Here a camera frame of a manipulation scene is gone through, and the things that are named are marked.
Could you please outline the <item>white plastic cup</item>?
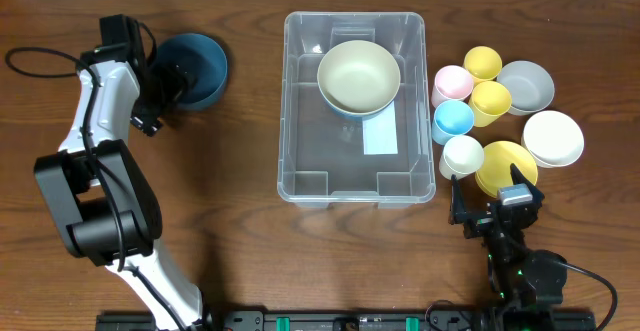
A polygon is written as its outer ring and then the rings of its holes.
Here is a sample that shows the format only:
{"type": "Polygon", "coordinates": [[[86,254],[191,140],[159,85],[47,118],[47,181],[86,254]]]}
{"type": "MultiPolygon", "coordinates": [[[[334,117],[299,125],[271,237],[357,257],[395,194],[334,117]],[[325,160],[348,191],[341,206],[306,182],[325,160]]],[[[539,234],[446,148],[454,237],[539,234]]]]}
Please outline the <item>white plastic cup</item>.
{"type": "Polygon", "coordinates": [[[442,150],[439,171],[450,180],[464,178],[478,171],[485,160],[482,145],[473,137],[458,135],[446,142],[442,150]]]}

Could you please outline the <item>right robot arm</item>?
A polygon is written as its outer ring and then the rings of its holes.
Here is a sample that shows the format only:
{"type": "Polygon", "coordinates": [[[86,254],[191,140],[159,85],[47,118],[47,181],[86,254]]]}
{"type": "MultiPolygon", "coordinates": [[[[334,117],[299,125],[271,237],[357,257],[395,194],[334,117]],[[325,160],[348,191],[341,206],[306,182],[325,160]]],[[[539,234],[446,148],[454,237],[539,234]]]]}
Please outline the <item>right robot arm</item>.
{"type": "Polygon", "coordinates": [[[514,164],[511,186],[501,188],[487,210],[467,210],[460,182],[453,176],[449,223],[461,224],[467,239],[481,238],[488,250],[492,290],[501,301],[472,313],[472,330],[549,330],[551,307],[563,301],[567,271],[553,252],[526,247],[523,230],[538,220],[544,194],[514,164]]]}

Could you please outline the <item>dark blue bowl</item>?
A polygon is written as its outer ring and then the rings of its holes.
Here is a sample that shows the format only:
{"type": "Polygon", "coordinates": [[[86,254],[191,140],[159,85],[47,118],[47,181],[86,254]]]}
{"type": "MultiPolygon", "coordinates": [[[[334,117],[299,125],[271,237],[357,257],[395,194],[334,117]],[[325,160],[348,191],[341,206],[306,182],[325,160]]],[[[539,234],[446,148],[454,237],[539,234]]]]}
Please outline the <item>dark blue bowl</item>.
{"type": "Polygon", "coordinates": [[[224,94],[229,63],[225,51],[213,38],[186,33],[160,45],[152,72],[161,78],[172,105],[200,111],[224,94]]]}
{"type": "Polygon", "coordinates": [[[335,106],[331,100],[327,97],[325,97],[324,95],[322,95],[323,101],[327,104],[327,106],[331,109],[332,112],[334,112],[335,114],[343,117],[343,118],[347,118],[350,120],[357,120],[357,121],[364,121],[364,120],[369,120],[369,119],[373,119],[381,114],[383,114],[387,109],[391,108],[394,106],[395,101],[392,100],[391,102],[389,102],[387,105],[385,105],[384,107],[375,110],[374,112],[371,113],[354,113],[351,111],[345,111],[337,106],[335,106]]]}

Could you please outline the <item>cream large bowl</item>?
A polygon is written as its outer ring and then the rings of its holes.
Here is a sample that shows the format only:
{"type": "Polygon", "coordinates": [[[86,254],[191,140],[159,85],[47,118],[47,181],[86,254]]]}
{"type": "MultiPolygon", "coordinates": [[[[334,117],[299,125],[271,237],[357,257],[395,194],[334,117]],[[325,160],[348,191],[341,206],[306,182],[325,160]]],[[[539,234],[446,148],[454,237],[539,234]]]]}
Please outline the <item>cream large bowl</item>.
{"type": "Polygon", "coordinates": [[[345,110],[371,113],[394,100],[401,71],[393,55],[370,41],[352,40],[330,49],[317,71],[322,95],[345,110]]]}

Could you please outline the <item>light blue cup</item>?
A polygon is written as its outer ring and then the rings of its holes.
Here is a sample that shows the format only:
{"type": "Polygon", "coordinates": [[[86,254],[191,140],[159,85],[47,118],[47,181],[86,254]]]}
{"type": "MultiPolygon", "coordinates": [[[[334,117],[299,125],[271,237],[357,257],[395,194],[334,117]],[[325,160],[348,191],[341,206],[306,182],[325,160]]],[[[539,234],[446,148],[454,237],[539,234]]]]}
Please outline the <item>light blue cup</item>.
{"type": "Polygon", "coordinates": [[[445,145],[454,136],[468,133],[474,122],[474,113],[467,103],[459,100],[445,101],[435,109],[432,140],[445,145]]]}

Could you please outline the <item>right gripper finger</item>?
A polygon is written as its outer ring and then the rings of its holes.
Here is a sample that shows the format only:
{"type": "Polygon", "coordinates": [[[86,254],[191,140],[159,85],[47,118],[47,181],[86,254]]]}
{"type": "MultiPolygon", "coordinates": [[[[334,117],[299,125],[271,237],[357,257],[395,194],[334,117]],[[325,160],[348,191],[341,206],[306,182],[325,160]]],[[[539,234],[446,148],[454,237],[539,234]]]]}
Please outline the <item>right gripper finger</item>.
{"type": "Polygon", "coordinates": [[[456,175],[451,176],[452,193],[451,193],[451,216],[465,216],[466,206],[464,203],[463,194],[460,188],[460,184],[456,175]]]}
{"type": "Polygon", "coordinates": [[[512,183],[514,186],[524,185],[527,187],[527,189],[531,194],[539,193],[539,190],[537,189],[537,187],[524,176],[524,174],[520,171],[520,169],[517,167],[515,163],[510,164],[509,170],[510,170],[512,183]]]}

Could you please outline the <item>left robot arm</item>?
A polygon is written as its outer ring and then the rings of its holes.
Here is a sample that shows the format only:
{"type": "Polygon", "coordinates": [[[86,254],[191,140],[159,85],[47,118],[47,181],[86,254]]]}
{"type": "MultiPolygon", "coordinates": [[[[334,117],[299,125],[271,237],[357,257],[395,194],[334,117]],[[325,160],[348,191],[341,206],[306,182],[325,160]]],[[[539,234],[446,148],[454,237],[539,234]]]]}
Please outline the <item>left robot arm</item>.
{"type": "Polygon", "coordinates": [[[152,314],[156,330],[203,330],[202,294],[161,240],[158,200],[128,148],[142,85],[144,53],[99,46],[74,61],[81,83],[76,114],[58,151],[42,156],[34,176],[67,251],[118,276],[152,314]]]}

